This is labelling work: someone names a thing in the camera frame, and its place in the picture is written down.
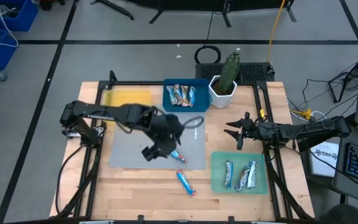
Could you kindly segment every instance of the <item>desk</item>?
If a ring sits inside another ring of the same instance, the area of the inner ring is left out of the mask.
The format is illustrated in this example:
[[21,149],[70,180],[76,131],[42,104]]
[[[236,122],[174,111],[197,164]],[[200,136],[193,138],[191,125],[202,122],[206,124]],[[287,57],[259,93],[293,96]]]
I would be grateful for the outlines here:
[[[86,103],[94,103],[97,86],[97,82],[82,83],[78,99]],[[149,89],[152,103],[161,104],[162,86],[113,86],[116,90],[139,88]],[[283,83],[268,83],[268,92],[275,122],[291,123]],[[227,221],[228,216],[234,216],[236,221],[274,220],[270,193],[266,195],[216,194],[211,190],[210,159],[213,151],[262,153],[262,143],[251,139],[245,139],[243,150],[237,151],[236,141],[223,132],[223,129],[230,128],[225,125],[226,122],[244,117],[246,111],[251,113],[252,119],[256,119],[257,110],[251,86],[238,86],[230,105],[223,109],[211,106],[206,112],[206,170],[185,171],[191,186],[197,191],[194,198],[186,194],[174,170],[110,168],[109,155],[114,140],[114,129],[108,126],[104,136],[91,218],[136,220],[138,215],[144,215],[145,220]],[[64,159],[78,148],[79,141],[79,139],[68,140]],[[61,209],[77,190],[84,154],[83,149],[67,163],[63,171],[60,182]],[[305,211],[314,216],[299,154],[282,149],[281,155],[289,191]],[[277,195],[280,213],[285,217],[283,199],[278,188]],[[85,214],[87,199],[88,191],[84,193],[80,215]],[[55,214],[55,207],[52,206],[50,215]]]

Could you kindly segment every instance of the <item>plant pot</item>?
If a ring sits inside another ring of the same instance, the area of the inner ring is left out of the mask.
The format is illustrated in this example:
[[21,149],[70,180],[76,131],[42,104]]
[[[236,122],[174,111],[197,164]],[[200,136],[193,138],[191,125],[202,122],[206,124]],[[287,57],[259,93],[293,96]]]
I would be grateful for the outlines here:
[[237,83],[233,82],[234,88],[230,95],[218,95],[213,90],[213,85],[216,80],[218,80],[221,76],[215,75],[211,82],[209,83],[209,98],[211,100],[211,104],[216,106],[217,108],[223,108],[226,105],[228,105],[231,102],[231,98],[233,97],[233,94],[237,88]]

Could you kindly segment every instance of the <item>cactus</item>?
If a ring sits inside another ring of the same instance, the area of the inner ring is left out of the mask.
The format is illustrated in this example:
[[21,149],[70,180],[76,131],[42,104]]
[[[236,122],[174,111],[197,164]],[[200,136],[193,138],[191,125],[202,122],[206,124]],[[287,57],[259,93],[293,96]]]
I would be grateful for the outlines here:
[[214,85],[214,91],[218,95],[230,95],[233,81],[240,70],[240,56],[238,52],[230,54],[224,63],[221,77]]

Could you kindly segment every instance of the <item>candy bar wrapper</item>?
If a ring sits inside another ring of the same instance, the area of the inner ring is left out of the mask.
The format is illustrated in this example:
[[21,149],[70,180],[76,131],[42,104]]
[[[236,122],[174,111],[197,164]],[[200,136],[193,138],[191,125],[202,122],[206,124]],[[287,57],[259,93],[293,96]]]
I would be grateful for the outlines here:
[[196,101],[196,88],[193,86],[190,87],[189,98],[190,98],[189,105],[193,107],[194,102]]
[[188,86],[180,86],[181,88],[181,97],[183,98],[182,106],[189,106],[189,100],[187,98],[187,90],[189,89]]
[[248,185],[247,188],[255,189],[255,182],[256,182],[256,161],[249,162],[249,175],[248,175]]
[[178,103],[177,98],[175,97],[175,92],[173,92],[173,86],[167,86],[169,92],[169,98],[171,99],[171,104],[176,105]]
[[231,188],[232,177],[233,177],[233,162],[226,161],[226,180],[224,181],[224,186],[228,190]]
[[181,155],[178,151],[174,150],[171,152],[170,156],[174,157],[175,159],[179,160],[182,163],[187,163],[187,160]]
[[181,170],[177,171],[177,177],[178,177],[179,181],[181,182],[181,184],[183,185],[183,187],[185,188],[188,195],[190,195],[190,197],[194,197],[194,195],[196,194],[196,191],[191,189],[189,182],[187,181],[185,175],[183,174],[183,172]]
[[177,105],[181,105],[183,102],[183,98],[181,97],[179,84],[173,86],[173,92],[175,93],[175,97],[178,100]]
[[249,166],[244,166],[241,172],[240,180],[237,186],[234,187],[236,192],[240,192],[246,186],[248,175],[249,175]]

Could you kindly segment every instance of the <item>yellow cloth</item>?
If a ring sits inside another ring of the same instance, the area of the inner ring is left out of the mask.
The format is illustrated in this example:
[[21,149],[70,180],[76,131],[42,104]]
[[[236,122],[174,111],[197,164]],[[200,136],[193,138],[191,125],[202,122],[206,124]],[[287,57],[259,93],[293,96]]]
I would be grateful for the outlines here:
[[152,94],[150,90],[108,90],[104,102],[108,106],[121,106],[126,103],[150,106],[152,104]]

